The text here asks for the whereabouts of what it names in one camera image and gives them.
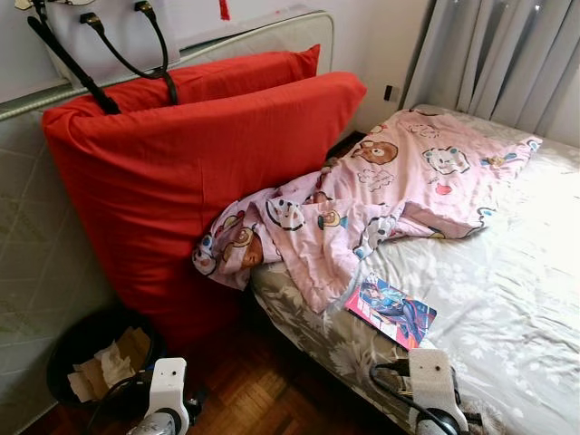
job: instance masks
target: wall socket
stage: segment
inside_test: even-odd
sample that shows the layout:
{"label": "wall socket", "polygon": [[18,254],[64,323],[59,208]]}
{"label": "wall socket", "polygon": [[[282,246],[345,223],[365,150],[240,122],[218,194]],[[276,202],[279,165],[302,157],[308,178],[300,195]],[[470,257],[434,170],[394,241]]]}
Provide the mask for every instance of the wall socket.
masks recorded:
{"label": "wall socket", "polygon": [[391,86],[390,84],[387,84],[387,86],[384,88],[383,99],[386,102],[397,102],[399,100],[400,90],[401,89],[397,88],[396,86]]}

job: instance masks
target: pink blanket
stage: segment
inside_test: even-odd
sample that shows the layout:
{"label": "pink blanket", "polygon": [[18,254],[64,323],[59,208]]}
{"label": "pink blanket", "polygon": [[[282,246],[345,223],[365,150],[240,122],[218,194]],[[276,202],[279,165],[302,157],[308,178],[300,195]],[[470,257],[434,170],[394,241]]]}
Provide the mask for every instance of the pink blanket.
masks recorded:
{"label": "pink blanket", "polygon": [[530,137],[506,147],[451,115],[400,111],[321,171],[231,204],[193,263],[243,289],[252,266],[284,260],[321,312],[389,238],[463,238],[485,227],[500,191],[540,143]]}

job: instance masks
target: handbag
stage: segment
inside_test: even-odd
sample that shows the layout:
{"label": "handbag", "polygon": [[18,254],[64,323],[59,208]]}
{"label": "handbag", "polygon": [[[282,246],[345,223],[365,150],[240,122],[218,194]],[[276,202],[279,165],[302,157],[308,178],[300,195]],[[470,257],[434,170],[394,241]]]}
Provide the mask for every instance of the handbag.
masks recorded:
{"label": "handbag", "polygon": [[[179,58],[179,52],[172,35],[168,46],[150,1],[32,0],[32,3],[38,18],[29,16],[28,24],[66,66],[69,74],[65,75],[76,78],[105,113],[117,114],[120,110],[97,82],[119,78],[127,74],[126,70],[145,79],[163,80],[170,102],[179,103],[175,83],[168,73],[169,64]],[[143,32],[147,21],[153,30],[150,37]],[[120,47],[111,41],[113,37],[122,42]],[[150,49],[151,37],[158,40],[160,54]],[[130,53],[131,58],[139,60],[130,62],[121,53]]]}

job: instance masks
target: book cover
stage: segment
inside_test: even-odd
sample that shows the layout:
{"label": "book cover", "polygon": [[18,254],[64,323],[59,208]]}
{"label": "book cover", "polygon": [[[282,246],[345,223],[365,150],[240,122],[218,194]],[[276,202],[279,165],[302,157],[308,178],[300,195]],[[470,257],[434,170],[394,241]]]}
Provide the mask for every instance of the book cover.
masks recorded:
{"label": "book cover", "polygon": [[419,347],[437,311],[412,299],[374,273],[356,287],[344,305],[405,349]]}

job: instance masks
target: red tassel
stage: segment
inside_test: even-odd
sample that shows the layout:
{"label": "red tassel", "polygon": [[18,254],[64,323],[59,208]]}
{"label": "red tassel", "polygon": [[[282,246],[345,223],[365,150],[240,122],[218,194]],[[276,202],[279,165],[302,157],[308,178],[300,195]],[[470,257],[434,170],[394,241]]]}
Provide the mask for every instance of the red tassel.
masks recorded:
{"label": "red tassel", "polygon": [[229,9],[227,8],[227,0],[219,0],[219,12],[223,21],[229,21]]}

